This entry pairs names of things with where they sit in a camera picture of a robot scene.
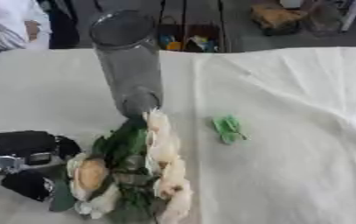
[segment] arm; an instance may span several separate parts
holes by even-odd
[[[24,16],[29,1],[0,0],[0,50],[25,48],[28,35]]]

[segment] white tablecloth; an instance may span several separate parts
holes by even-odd
[[[356,223],[356,48],[162,52],[162,71],[196,192],[185,223]],[[220,143],[208,118],[229,114],[248,141]],[[0,55],[0,131],[87,148],[122,121],[92,50]],[[83,222],[0,186],[0,223],[42,221]]]

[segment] white shirt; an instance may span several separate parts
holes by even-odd
[[[30,42],[24,22],[40,23],[38,38]],[[35,0],[0,0],[0,52],[18,48],[48,48],[50,21]]]

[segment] flower bouquet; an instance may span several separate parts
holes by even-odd
[[[78,214],[99,219],[127,216],[124,210],[135,209],[148,221],[179,223],[192,203],[179,151],[180,139],[160,110],[129,119],[67,162],[50,210],[74,207]]]

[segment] floor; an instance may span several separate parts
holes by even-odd
[[[99,0],[108,10],[140,9],[157,18],[160,0]],[[79,15],[78,29],[81,35],[79,47],[91,47],[88,27],[98,10],[93,0],[75,0],[74,7]],[[296,35],[265,37],[249,18],[250,1],[223,0],[228,51],[232,53],[260,51],[285,47],[303,46],[356,46],[356,25],[347,33],[333,37],[318,38],[308,31]],[[179,23],[182,0],[167,0],[165,15],[172,16]],[[217,0],[189,0],[187,7],[188,24],[220,24]]]

